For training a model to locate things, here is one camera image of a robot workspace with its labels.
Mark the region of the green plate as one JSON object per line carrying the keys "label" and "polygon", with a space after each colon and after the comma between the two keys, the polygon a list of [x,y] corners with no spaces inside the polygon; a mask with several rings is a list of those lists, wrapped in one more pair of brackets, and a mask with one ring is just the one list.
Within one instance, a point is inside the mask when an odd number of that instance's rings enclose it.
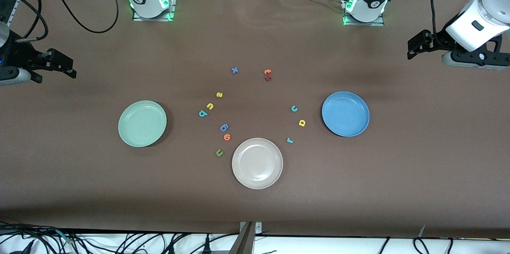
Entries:
{"label": "green plate", "polygon": [[148,147],[157,142],[167,128],[163,107],[151,100],[140,100],[128,106],[118,121],[121,140],[132,147]]}

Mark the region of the blue plate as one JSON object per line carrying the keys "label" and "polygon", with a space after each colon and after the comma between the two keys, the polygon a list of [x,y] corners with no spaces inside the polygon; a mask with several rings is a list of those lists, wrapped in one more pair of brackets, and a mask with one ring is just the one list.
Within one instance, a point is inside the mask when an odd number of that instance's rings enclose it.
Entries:
{"label": "blue plate", "polygon": [[370,111],[366,102],[352,92],[330,94],[322,104],[321,117],[324,125],[334,134],[354,137],[366,130]]}

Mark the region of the brown table cover sheet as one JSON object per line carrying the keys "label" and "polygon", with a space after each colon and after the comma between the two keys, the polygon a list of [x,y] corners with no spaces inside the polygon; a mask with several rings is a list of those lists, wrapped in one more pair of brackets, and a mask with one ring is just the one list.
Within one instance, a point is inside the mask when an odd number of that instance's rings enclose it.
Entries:
{"label": "brown table cover sheet", "polygon": [[[60,0],[43,0],[49,36],[33,46],[73,58],[78,75],[43,71],[41,84],[0,87],[0,220],[510,237],[510,68],[445,66],[440,51],[408,60],[407,41],[430,27],[428,0],[392,0],[383,27],[343,25],[334,0],[177,0],[172,22],[135,22],[119,2],[116,26],[91,34]],[[341,91],[370,111],[354,137],[322,121],[324,100]],[[140,100],[167,114],[148,147],[127,145],[117,129]],[[282,152],[282,174],[266,189],[232,171],[251,138]]]}

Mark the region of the beige plate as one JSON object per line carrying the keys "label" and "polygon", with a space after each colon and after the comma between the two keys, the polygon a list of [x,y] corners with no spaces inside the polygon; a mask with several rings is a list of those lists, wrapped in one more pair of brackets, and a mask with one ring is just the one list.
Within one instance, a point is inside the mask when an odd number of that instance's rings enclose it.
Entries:
{"label": "beige plate", "polygon": [[231,167],[236,180],[244,187],[266,189],[282,174],[282,152],[268,139],[251,138],[235,149]]}

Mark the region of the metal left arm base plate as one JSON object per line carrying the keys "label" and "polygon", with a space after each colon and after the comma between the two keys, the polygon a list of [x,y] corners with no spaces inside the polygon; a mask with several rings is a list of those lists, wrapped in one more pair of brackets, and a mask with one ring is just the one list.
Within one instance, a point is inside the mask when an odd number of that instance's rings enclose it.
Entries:
{"label": "metal left arm base plate", "polygon": [[342,12],[343,12],[343,24],[344,25],[357,25],[357,26],[366,26],[366,27],[383,27],[384,26],[384,18],[382,13],[379,13],[379,16],[371,22],[362,22],[355,19],[352,14],[348,13],[348,7],[352,7],[352,5],[356,2],[356,0],[347,0],[342,2]]}

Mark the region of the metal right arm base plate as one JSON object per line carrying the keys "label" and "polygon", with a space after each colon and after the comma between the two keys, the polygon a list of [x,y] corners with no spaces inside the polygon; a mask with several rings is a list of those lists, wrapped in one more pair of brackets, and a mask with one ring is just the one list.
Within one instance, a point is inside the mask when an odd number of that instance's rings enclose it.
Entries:
{"label": "metal right arm base plate", "polygon": [[129,0],[134,21],[173,21],[177,0]]}

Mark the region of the metal table edge bracket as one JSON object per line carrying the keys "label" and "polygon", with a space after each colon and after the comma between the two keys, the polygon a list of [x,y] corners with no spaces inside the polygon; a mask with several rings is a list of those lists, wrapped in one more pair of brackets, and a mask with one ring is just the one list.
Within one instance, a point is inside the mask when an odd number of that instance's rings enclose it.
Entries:
{"label": "metal table edge bracket", "polygon": [[236,242],[239,241],[239,245],[235,254],[253,254],[257,234],[262,234],[261,221],[241,222],[240,234],[236,239]]}

